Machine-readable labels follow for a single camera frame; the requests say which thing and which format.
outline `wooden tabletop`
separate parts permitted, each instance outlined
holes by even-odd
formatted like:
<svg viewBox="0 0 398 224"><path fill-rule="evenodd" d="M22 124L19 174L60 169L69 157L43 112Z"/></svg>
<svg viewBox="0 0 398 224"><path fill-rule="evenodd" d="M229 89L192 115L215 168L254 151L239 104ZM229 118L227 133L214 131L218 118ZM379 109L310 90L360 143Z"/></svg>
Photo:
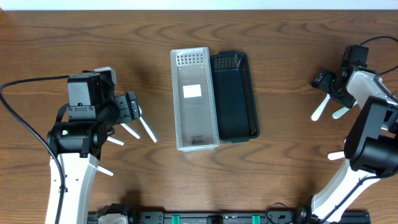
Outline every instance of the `wooden tabletop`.
<svg viewBox="0 0 398 224"><path fill-rule="evenodd" d="M377 35L398 36L397 11L58 11L4 12L0 20L0 79L69 75L111 66L116 94L135 91L153 143L139 121L137 140L116 126L118 146L106 142L90 210L111 203L166 211L262 210L271 203L297 207L319 192L341 165L329 152L343 140L359 108L339 120L332 101L317 122L312 112L325 94L310 82L322 68L338 71L344 48ZM397 64L398 45L370 42L368 65ZM170 51L208 47L210 54L248 55L261 134L182 153L175 140ZM397 72L385 75L398 88ZM47 136L68 103L66 80L12 86L7 101ZM50 156L0 106L0 223L43 223L50 192ZM367 189L350 208L366 209L373 223L398 222L398 177Z"/></svg>

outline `white wall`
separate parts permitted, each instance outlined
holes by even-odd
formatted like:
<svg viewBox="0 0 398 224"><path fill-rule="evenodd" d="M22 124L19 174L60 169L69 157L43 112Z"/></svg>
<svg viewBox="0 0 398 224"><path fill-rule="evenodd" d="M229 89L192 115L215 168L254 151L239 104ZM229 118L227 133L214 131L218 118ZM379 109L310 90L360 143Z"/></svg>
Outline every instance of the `white wall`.
<svg viewBox="0 0 398 224"><path fill-rule="evenodd" d="M398 9L398 0L0 0L3 10Z"/></svg>

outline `black basket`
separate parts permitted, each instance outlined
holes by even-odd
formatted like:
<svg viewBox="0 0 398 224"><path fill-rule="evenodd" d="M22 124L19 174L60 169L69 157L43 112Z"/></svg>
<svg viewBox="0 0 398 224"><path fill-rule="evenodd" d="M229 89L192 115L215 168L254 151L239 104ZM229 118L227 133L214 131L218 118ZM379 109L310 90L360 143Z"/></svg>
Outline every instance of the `black basket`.
<svg viewBox="0 0 398 224"><path fill-rule="evenodd" d="M248 58L243 53L219 52L210 57L222 141L244 142L260 135Z"/></svg>

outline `white label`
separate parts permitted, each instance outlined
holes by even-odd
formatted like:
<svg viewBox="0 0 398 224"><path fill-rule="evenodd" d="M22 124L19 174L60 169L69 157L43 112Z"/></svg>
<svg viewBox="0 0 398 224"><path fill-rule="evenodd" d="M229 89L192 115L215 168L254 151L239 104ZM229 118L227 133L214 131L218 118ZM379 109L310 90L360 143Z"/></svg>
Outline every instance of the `white label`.
<svg viewBox="0 0 398 224"><path fill-rule="evenodd" d="M200 85L189 85L183 86L184 98L198 97L201 96Z"/></svg>

